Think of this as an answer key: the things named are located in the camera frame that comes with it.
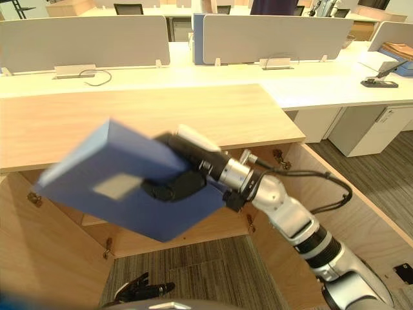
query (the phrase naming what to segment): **gray carpet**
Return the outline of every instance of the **gray carpet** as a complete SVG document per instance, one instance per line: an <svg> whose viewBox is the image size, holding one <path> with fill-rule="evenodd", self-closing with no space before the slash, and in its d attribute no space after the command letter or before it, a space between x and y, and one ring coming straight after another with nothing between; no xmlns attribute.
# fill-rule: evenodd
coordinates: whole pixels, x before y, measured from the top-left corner
<svg viewBox="0 0 413 310"><path fill-rule="evenodd" d="M308 145L413 238L413 131L376 155L346 158L329 140ZM413 309L413 285L392 293L397 309Z"/></svg>
<svg viewBox="0 0 413 310"><path fill-rule="evenodd" d="M150 284L175 283L164 298L215 300L250 310L289 309L249 236L118 258L101 304L146 271Z"/></svg>

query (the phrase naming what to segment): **blue book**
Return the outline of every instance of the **blue book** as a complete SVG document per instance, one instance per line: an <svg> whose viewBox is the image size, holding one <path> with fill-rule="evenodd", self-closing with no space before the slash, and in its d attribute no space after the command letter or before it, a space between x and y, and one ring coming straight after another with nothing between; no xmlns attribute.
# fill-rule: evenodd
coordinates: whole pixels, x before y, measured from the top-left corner
<svg viewBox="0 0 413 310"><path fill-rule="evenodd" d="M110 120L44 171L35 191L166 242L224 205L224 189L212 182L174 203L155 200L140 187L144 179L162 184L189 168L166 145Z"/></svg>

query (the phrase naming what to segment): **gray desk divider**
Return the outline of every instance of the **gray desk divider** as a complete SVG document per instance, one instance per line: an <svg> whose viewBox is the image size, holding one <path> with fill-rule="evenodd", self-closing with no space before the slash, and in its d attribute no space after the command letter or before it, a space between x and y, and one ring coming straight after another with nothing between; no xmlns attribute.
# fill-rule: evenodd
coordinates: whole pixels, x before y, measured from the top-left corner
<svg viewBox="0 0 413 310"><path fill-rule="evenodd" d="M405 43L413 47L413 24L384 21L373 37L369 52L376 52L384 42Z"/></svg>
<svg viewBox="0 0 413 310"><path fill-rule="evenodd" d="M113 8L114 3L141 3L143 8L153 8L154 6L159 8L161 6L161 0L95 0L95 3L98 8L102 6L105 6L105 8Z"/></svg>
<svg viewBox="0 0 413 310"><path fill-rule="evenodd" d="M0 22L0 67L11 72L54 66L169 65L163 16L55 17Z"/></svg>
<svg viewBox="0 0 413 310"><path fill-rule="evenodd" d="M335 59L351 19L300 16L206 15L203 59L214 64L253 63L260 58Z"/></svg>

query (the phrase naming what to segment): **office chair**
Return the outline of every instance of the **office chair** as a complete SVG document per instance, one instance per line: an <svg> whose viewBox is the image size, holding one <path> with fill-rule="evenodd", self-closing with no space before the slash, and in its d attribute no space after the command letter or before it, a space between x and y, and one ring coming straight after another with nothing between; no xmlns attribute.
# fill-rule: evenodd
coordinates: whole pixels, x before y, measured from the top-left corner
<svg viewBox="0 0 413 310"><path fill-rule="evenodd" d="M301 16L303 15L303 12L304 12L304 6L297 5L296 8L294 9L294 16Z"/></svg>
<svg viewBox="0 0 413 310"><path fill-rule="evenodd" d="M350 12L349 8L339 8L337 9L337 12L334 15L334 17L345 18L349 12Z"/></svg>
<svg viewBox="0 0 413 310"><path fill-rule="evenodd" d="M231 6L230 5L217 5L218 14L230 15Z"/></svg>
<svg viewBox="0 0 413 310"><path fill-rule="evenodd" d="M143 15L142 4L114 3L117 15Z"/></svg>

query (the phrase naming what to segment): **black cable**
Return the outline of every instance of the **black cable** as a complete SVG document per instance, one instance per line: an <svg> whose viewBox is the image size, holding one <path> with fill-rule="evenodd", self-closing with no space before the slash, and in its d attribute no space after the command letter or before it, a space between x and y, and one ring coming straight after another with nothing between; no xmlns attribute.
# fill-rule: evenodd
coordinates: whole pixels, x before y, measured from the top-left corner
<svg viewBox="0 0 413 310"><path fill-rule="evenodd" d="M264 168L267 168L267 170L263 171L263 173L261 173L261 175L259 176L259 179L257 181L257 186L255 186L255 189L254 189L254 191L251 195L251 198L249 199L250 201L252 201L255 198L255 196L257 194L257 191L258 191L258 188L259 188L259 184L261 183L263 177L267 174L270 174L270 173L279 174L281 176L288 176L288 177L315 176L315 177L318 177L318 178L323 178L323 179L329 180L329 181L341 186L342 188L344 188L347 191L347 194L343 195L342 200L339 200L339 201L334 202L334 203L330 203L328 205L324 205L322 207L315 208L315 209L311 210L312 214L327 212L327 211L336 210L338 208L341 208L347 202L349 202L350 199L353 196L353 190L351 189L351 187L347 183L345 183L345 182L341 181L340 179L337 179L336 177L332 176L330 172L322 173L322 172L314 171L314 170L293 170L293 171L292 170L280 170L280 169L277 169L276 167L270 165L266 161L261 160L259 158L256 160L256 164L258 164L258 165L260 165Z"/></svg>
<svg viewBox="0 0 413 310"><path fill-rule="evenodd" d="M102 82L102 83L100 83L100 84L90 84L90 83L88 83L88 82L85 82L85 83L86 83L87 85L89 85L89 86L101 86L101 85L106 84L106 83L108 83L108 82L110 82L110 81L112 80L112 75L111 75L111 73L110 73L109 71L99 70L99 69L86 69L86 70L84 70L84 71L81 71L81 72L79 73L78 77L80 78L81 75L82 75L84 72L86 72L86 71L104 72L104 73L107 73L107 74L109 75L109 78L108 78L106 81L104 81L104 82Z"/></svg>

